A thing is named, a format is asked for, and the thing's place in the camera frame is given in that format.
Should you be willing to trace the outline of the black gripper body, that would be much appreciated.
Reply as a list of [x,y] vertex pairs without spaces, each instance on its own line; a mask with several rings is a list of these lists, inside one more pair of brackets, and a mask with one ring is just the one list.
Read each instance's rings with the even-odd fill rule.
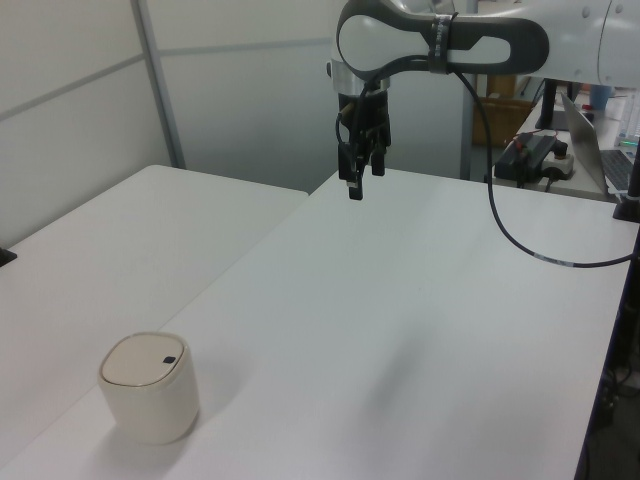
[[388,93],[382,91],[366,96],[359,107],[355,124],[358,99],[345,94],[338,95],[339,114],[336,118],[336,137],[339,144],[390,146],[391,132],[388,115]]

